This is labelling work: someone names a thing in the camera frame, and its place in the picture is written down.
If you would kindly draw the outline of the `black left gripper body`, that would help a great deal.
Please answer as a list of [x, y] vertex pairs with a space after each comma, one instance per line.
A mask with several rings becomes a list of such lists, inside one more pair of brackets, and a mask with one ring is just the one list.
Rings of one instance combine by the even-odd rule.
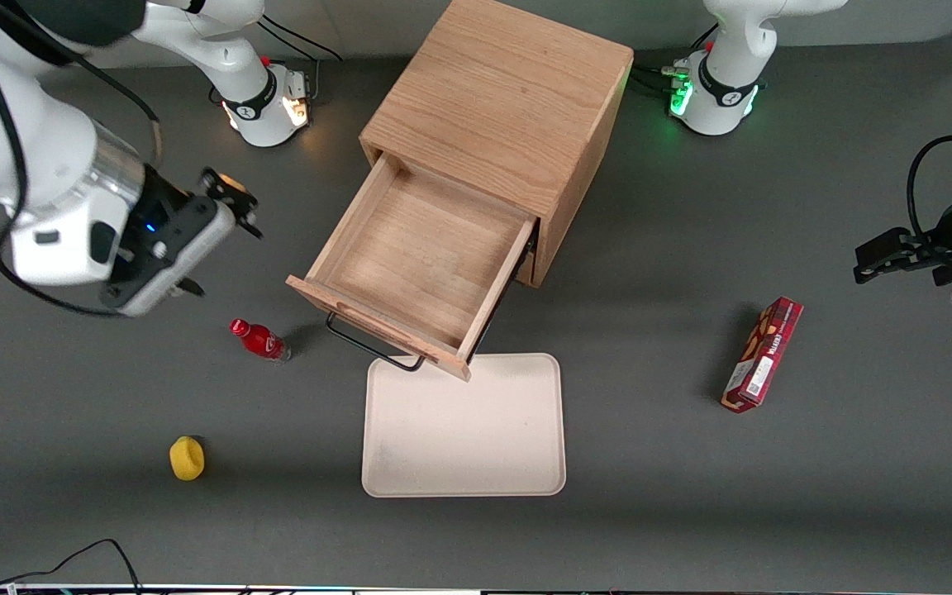
[[925, 230], [918, 221], [913, 189], [907, 189], [906, 205], [918, 241], [918, 264], [931, 267], [933, 278], [952, 278], [952, 206], [942, 213], [936, 226]]

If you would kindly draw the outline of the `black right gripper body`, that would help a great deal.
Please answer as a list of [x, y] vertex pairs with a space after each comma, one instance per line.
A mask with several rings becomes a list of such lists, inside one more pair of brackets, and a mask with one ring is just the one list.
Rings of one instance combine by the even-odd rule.
[[207, 196], [181, 191], [146, 167], [142, 193], [113, 260], [111, 283], [139, 287], [159, 276], [173, 286], [224, 237], [225, 207]]

